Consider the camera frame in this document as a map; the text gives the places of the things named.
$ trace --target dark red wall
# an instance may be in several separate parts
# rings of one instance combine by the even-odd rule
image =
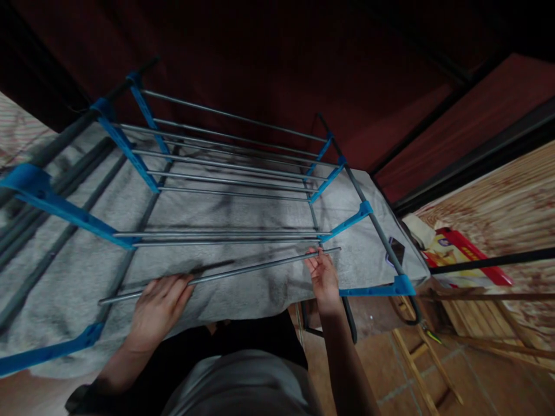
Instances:
[[[340,2],[55,3],[14,5],[91,97],[107,93],[159,54],[162,63],[145,77],[149,88],[319,135],[324,132],[315,115],[322,112],[357,169],[380,161],[453,88],[390,28]],[[406,7],[412,23],[427,38],[441,39],[437,43],[461,65],[474,68],[495,49],[465,3],[445,12],[452,24],[430,17],[445,9],[438,2]],[[392,201],[555,92],[555,74],[546,64],[515,57],[498,71],[380,173]],[[320,146],[150,102],[161,118],[311,150]],[[116,109],[121,120],[142,121],[129,95]]]

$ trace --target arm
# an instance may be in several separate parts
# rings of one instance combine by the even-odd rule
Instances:
[[[305,260],[310,270],[324,332],[331,389],[339,416],[380,415],[364,369],[351,339],[347,315],[339,297],[337,271],[329,255]]]
[[[193,286],[192,276],[174,275],[151,281],[137,301],[131,332],[95,380],[97,392],[106,396],[129,390],[154,350],[173,328]]]

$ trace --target wooden wall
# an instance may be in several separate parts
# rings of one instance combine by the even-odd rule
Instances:
[[[416,212],[460,231],[489,257],[555,246],[555,141]],[[513,292],[555,292],[555,260],[504,266]],[[507,302],[517,321],[555,349],[554,302]]]

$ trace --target blue plastic connector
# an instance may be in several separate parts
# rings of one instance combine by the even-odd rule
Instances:
[[[308,201],[309,203],[315,203],[316,200],[322,194],[322,192],[324,192],[325,189],[328,186],[330,186],[330,184],[334,181],[334,179],[339,176],[339,174],[347,164],[347,159],[345,159],[345,156],[340,156],[339,159],[337,160],[337,164],[339,165],[339,167],[331,171],[331,173],[328,175],[328,178],[325,180],[325,182],[322,185],[320,185],[320,188],[318,188],[318,191],[316,191],[309,199]]]
[[[116,229],[57,195],[50,186],[50,175],[36,166],[19,165],[0,182],[0,187],[15,190],[18,192],[17,198],[22,201],[63,218],[118,246],[128,250],[135,249],[132,244],[136,243],[136,238],[114,237],[112,234],[117,232]]]
[[[149,188],[156,194],[159,193],[160,191],[158,190],[156,181],[151,175],[146,173],[147,167],[143,162],[143,159],[131,151],[132,144],[129,139],[127,139],[123,130],[112,125],[111,122],[114,121],[114,110],[110,102],[105,98],[99,98],[93,105],[91,105],[91,108],[101,114],[98,117],[98,122],[102,125],[102,127],[104,127],[104,130],[106,130],[114,142],[116,142],[125,156],[127,156],[137,172],[139,172],[145,180]]]
[[[154,121],[152,110],[149,104],[146,102],[145,98],[143,97],[143,94],[141,93],[141,90],[143,89],[143,80],[141,75],[137,72],[131,72],[127,76],[127,79],[133,83],[131,85],[131,93],[135,97],[135,100],[139,105],[140,111],[141,113],[143,113],[143,116],[145,117],[146,123],[149,125],[151,129],[159,130],[158,125]],[[158,143],[158,146],[160,147],[160,150],[162,151],[162,153],[169,154],[168,145],[164,143],[164,139],[162,138],[162,136],[154,135],[154,138]]]
[[[372,210],[372,206],[370,205],[370,203],[368,201],[364,201],[361,202],[360,205],[358,206],[358,212],[353,215],[352,217],[350,217],[347,221],[339,224],[337,227],[335,227],[332,231],[331,231],[331,235],[326,235],[326,236],[318,236],[318,238],[321,240],[322,243],[325,243],[328,240],[331,240],[333,237],[335,237],[337,234],[345,231],[347,228],[353,226],[354,224],[356,224],[357,222],[365,219],[368,214],[370,214],[371,212],[373,212]]]
[[[86,327],[81,335],[71,341],[0,358],[0,376],[6,376],[37,364],[92,347],[100,338],[103,329],[104,323],[97,322],[96,324]]]
[[[318,154],[318,156],[316,157],[317,161],[321,161],[322,158],[324,157],[325,153],[328,151],[328,149],[330,148],[331,142],[334,139],[334,134],[332,132],[328,132],[326,135],[326,139],[328,139],[327,142],[324,143],[324,146],[322,147],[322,150],[320,150],[320,153]],[[311,164],[310,169],[308,169],[308,172],[306,173],[308,176],[312,175],[312,172],[314,172],[314,169],[316,168],[316,164]]]
[[[395,276],[392,285],[375,286],[359,289],[340,289],[339,296],[416,296],[416,291],[412,287],[406,274]]]

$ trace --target striped fabric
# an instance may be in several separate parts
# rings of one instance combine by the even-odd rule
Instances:
[[[56,133],[0,92],[0,170],[27,159],[26,150]]]

